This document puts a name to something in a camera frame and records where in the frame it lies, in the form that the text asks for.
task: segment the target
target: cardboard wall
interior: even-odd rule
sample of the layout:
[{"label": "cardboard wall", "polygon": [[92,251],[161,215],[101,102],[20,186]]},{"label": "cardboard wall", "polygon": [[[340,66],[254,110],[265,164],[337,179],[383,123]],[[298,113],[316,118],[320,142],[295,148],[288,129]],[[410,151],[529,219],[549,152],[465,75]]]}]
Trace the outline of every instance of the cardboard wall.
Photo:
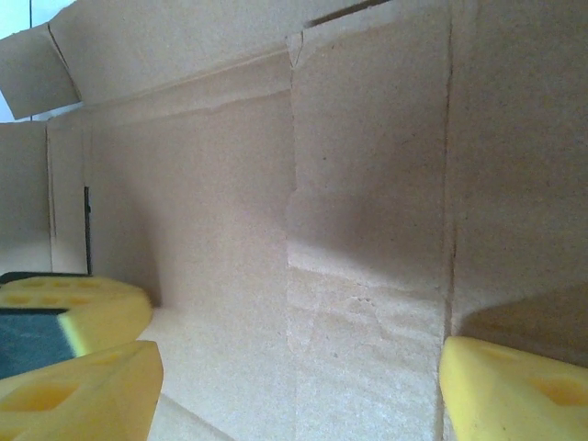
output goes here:
[{"label": "cardboard wall", "polygon": [[75,123],[47,126],[52,206],[51,264],[55,272],[88,272],[84,195],[85,171],[89,168],[85,159],[90,160],[88,132],[89,129]]},{"label": "cardboard wall", "polygon": [[45,126],[0,124],[0,274],[50,270]]},{"label": "cardboard wall", "polygon": [[454,439],[448,334],[587,366],[585,8],[390,2],[50,121],[161,304],[153,439]]}]

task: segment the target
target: cardboard box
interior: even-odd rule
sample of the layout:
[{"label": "cardboard box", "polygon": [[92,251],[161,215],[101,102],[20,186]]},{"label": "cardboard box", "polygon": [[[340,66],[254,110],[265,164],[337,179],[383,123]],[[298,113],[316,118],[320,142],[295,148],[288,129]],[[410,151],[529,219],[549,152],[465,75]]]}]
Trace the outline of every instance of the cardboard box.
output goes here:
[{"label": "cardboard box", "polygon": [[160,304],[152,440],[454,439],[449,334],[588,366],[586,3],[355,3],[79,0],[0,41],[16,116],[85,102],[0,145],[47,148],[53,270],[89,187],[96,274]]}]

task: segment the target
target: cardboard flap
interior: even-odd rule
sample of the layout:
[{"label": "cardboard flap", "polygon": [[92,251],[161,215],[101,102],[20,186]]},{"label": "cardboard flap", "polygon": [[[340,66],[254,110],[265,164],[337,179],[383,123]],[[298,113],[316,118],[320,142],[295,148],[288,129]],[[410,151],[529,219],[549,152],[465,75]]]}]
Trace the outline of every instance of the cardboard flap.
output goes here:
[{"label": "cardboard flap", "polygon": [[136,96],[275,46],[358,0],[77,0],[52,21],[87,105]]},{"label": "cardboard flap", "polygon": [[80,101],[48,24],[0,40],[0,60],[0,89],[15,119]]}]

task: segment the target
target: black strip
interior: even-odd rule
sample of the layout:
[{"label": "black strip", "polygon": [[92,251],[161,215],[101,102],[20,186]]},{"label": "black strip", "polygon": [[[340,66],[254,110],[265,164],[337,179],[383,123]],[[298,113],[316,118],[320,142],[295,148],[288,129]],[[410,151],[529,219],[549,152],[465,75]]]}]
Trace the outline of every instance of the black strip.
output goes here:
[{"label": "black strip", "polygon": [[363,11],[364,9],[368,9],[372,6],[381,5],[383,3],[388,3],[391,0],[366,0],[365,2],[358,3],[357,5],[353,5],[350,7],[346,7],[344,9],[339,9],[338,11],[332,12],[331,14],[327,14],[326,16],[315,18],[314,20],[307,21],[304,25],[304,28],[313,28],[315,26],[319,26],[322,23],[326,23],[327,21],[333,21],[337,18],[350,16],[355,12]]},{"label": "black strip", "polygon": [[0,285],[6,283],[16,282],[18,280],[25,280],[32,277],[88,277],[87,274],[75,273],[42,273],[36,271],[11,271],[0,276]]},{"label": "black strip", "polygon": [[67,312],[64,309],[43,310],[42,308],[0,308],[2,315],[59,315]]},{"label": "black strip", "polygon": [[85,218],[85,265],[88,275],[92,275],[92,236],[90,235],[90,187],[84,187],[84,218]]}]

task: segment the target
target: yellow sponge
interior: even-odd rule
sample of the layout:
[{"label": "yellow sponge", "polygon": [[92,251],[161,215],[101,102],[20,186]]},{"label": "yellow sponge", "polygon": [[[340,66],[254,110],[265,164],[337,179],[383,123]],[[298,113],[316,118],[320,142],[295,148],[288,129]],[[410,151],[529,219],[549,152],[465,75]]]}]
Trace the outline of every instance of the yellow sponge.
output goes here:
[{"label": "yellow sponge", "polygon": [[459,441],[588,440],[588,369],[449,337],[439,381]]},{"label": "yellow sponge", "polygon": [[0,440],[144,441],[163,374],[133,342],[0,380]]},{"label": "yellow sponge", "polygon": [[67,310],[58,321],[76,356],[135,340],[153,315],[142,289],[103,277],[33,277],[7,283],[0,289],[0,308]]}]

